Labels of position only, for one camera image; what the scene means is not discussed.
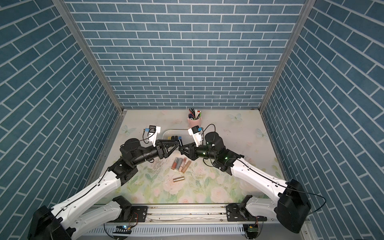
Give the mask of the silver gold lipstick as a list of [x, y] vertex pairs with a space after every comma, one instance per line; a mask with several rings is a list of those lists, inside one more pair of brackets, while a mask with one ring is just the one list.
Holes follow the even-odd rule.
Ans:
[[177, 177], [177, 178], [174, 178], [173, 179], [173, 182], [176, 183], [176, 182], [180, 182], [180, 181], [183, 181], [185, 179], [184, 176], [181, 176], [181, 177]]

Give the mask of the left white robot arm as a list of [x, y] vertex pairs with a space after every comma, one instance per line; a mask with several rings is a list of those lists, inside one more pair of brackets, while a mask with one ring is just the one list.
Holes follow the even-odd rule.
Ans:
[[167, 158], [182, 145], [181, 140], [156, 140], [142, 147], [140, 140], [129, 139], [120, 147], [122, 156], [107, 168], [102, 177], [67, 200], [51, 208], [42, 206], [34, 212], [29, 240], [75, 240], [92, 227], [109, 221], [139, 221], [138, 213], [123, 196], [113, 198], [103, 207], [86, 211], [100, 199], [128, 182], [137, 166], [155, 158]]

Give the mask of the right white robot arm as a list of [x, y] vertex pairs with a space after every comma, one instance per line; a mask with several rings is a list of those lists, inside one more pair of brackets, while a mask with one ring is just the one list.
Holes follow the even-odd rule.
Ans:
[[306, 218], [312, 214], [311, 203], [300, 182], [289, 182], [273, 177], [247, 162], [243, 155], [225, 147], [223, 139], [216, 132], [206, 135], [206, 144], [191, 143], [179, 147], [181, 154], [190, 160], [210, 159], [213, 167], [231, 176], [239, 178], [257, 188], [272, 201], [270, 207], [262, 208], [256, 203], [256, 197], [245, 200], [245, 208], [253, 217], [271, 217], [276, 219], [292, 233], [299, 233]]

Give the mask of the white plastic storage box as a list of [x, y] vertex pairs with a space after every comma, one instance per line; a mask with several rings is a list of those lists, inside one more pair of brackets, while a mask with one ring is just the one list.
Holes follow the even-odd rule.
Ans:
[[166, 130], [163, 133], [162, 139], [164, 140], [171, 140], [172, 137], [176, 139], [176, 136], [182, 140], [184, 144], [192, 143], [193, 137], [189, 135], [188, 130], [182, 130], [182, 129], [170, 129]]

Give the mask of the tan lipstick tube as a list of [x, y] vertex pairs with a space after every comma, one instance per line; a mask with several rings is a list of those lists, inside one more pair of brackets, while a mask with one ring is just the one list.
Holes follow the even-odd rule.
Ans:
[[187, 171], [187, 169], [188, 169], [188, 167], [189, 167], [190, 165], [191, 165], [191, 161], [187, 161], [187, 162], [185, 163], [185, 165], [183, 166], [181, 172], [184, 174], [184, 173]]

